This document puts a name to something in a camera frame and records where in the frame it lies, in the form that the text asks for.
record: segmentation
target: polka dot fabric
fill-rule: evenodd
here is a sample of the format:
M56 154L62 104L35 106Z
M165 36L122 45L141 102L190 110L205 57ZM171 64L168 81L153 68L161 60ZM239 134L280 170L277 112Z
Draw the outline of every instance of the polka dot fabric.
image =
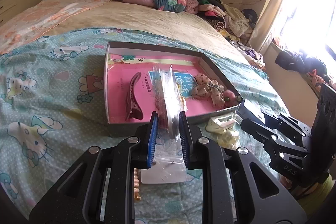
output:
M181 41L105 27L40 37L0 56L0 184L26 218L88 147L104 149L122 140L108 131L99 84L109 41L204 52L244 98L269 114L288 113L265 73ZM88 93L85 85L90 81L97 88ZM205 124L199 126L204 135L216 139L205 131ZM268 166L262 145L238 130L241 145ZM188 171L185 183L141 185L141 196L135 205L136 223L200 223L202 172Z

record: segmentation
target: curtain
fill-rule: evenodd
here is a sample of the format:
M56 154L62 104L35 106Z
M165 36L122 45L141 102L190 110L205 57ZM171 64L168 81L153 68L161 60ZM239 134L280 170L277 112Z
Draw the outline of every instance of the curtain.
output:
M256 27L254 28L248 45L257 52L264 54L271 43L273 23L280 10L282 0L266 0Z

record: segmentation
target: hello kitty print blanket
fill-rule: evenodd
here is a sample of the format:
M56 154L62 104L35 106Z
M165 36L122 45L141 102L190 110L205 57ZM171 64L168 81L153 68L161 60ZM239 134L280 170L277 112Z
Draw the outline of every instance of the hello kitty print blanket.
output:
M106 125L103 73L109 41L203 52L244 98L269 114L288 113L265 73L181 41L105 27L40 37L0 56L0 185L26 218L90 146L104 149L123 139L111 137L114 132ZM204 135L216 140L204 130L205 124L199 126ZM240 145L268 166L262 144L237 130ZM141 184L140 193L142 201L135 204L136 224L201 223L201 170L189 170L184 183Z
M0 54L28 44L73 15L111 0L43 0L0 27Z

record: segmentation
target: box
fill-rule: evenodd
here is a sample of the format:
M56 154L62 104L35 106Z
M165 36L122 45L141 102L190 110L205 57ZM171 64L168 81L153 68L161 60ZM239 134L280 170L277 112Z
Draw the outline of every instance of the box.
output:
M151 83L152 68L157 65L168 69L171 63L177 77L183 75L181 78L189 81L192 77L188 77L187 74L196 75L197 71L202 72L241 98L221 70L201 52L143 43L109 42L105 57L104 93L107 121L113 137L131 136L138 126L149 122L152 111L156 110ZM138 71L142 74L134 85L134 95L142 109L143 119L126 120L127 92L132 76ZM186 98L186 105L189 124L207 122L210 117L235 112L238 107L217 110L210 99L193 98Z

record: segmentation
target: metal screw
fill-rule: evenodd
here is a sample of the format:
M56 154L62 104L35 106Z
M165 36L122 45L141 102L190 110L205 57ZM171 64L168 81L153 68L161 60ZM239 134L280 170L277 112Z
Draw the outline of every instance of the metal screw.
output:
M242 155L246 155L249 151L245 147L239 147L238 152Z
M139 141L139 138L135 136L128 138L129 143L137 143L138 141Z
M96 154L99 152L99 147L98 146L92 146L89 149L90 154Z
M206 138L206 137L201 137L201 138L198 139L198 141L199 141L200 143L202 143L202 144L207 144L207 143L209 143L209 139Z

